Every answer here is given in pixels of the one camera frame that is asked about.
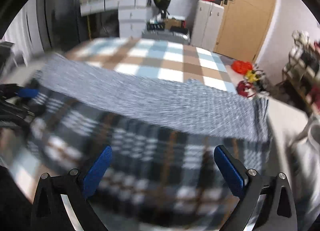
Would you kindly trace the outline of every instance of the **white cabinet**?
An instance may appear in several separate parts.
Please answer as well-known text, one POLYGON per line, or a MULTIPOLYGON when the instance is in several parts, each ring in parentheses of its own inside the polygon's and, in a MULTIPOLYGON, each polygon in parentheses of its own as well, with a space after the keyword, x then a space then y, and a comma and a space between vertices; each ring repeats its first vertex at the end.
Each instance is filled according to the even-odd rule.
POLYGON ((147 20, 152 18, 152 8, 119 10, 120 38, 141 38, 142 31, 146 28, 147 20))
POLYGON ((198 2, 191 45, 213 51, 222 22, 224 8, 215 3, 198 2))

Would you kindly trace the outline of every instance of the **white drawer unit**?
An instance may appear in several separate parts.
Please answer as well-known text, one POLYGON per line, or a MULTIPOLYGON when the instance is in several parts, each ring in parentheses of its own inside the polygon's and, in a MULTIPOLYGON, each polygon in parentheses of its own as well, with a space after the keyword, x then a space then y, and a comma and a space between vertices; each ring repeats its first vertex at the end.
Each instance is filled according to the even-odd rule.
POLYGON ((119 0, 119 9, 134 8, 135 0, 119 0))
POLYGON ((119 7, 119 0, 105 0, 105 10, 116 10, 119 7))
POLYGON ((121 20, 143 20, 147 21, 152 17, 152 8, 119 10, 118 19, 121 20))
POLYGON ((120 23, 120 38, 141 38, 142 31, 146 28, 145 22, 120 23))
POLYGON ((136 8, 144 8, 149 5, 149 0, 136 0, 136 8))

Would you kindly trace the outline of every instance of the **plaid bedsheet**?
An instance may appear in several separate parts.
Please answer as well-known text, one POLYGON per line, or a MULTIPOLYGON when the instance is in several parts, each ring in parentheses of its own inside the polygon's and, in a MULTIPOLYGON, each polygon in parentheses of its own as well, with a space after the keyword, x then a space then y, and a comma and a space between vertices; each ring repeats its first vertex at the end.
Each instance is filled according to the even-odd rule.
POLYGON ((186 82, 196 79, 236 93, 220 57, 202 48, 151 39, 96 39, 66 54, 70 60, 124 74, 186 82))

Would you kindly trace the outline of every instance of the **checkered blanket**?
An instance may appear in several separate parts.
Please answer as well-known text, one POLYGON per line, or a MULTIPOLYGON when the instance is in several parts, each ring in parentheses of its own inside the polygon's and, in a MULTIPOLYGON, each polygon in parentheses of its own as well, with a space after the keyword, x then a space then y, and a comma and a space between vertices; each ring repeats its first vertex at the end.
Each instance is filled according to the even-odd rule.
POLYGON ((99 38, 71 50, 66 58, 147 78, 178 82, 196 79, 207 86, 236 93, 217 54, 178 43, 99 38))
MULTIPOLYGON (((219 57, 190 46, 98 39, 70 51, 67 57, 126 74, 175 81, 194 78, 235 92, 219 57)), ((97 147, 111 145, 112 165, 90 198, 109 230, 139 230, 135 223, 141 222, 218 229, 238 200, 231 195, 213 161, 217 145, 224 144, 247 168, 262 174, 265 170, 269 142, 192 135, 146 124, 99 110, 43 86, 32 102, 47 107, 46 113, 32 124, 27 141, 32 155, 21 151, 13 156, 12 145, 2 151, 7 164, 13 165, 16 183, 27 189, 33 200, 43 172, 52 176, 65 174, 81 167, 86 158, 95 155, 97 147)))

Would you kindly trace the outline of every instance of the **cardboard box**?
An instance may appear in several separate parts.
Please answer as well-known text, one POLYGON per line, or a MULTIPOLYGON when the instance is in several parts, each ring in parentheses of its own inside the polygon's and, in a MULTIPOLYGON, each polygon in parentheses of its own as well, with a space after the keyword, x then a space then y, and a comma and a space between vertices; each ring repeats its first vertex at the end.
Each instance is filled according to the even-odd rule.
POLYGON ((165 29, 171 29, 172 26, 181 27, 181 20, 176 19, 165 19, 165 29))

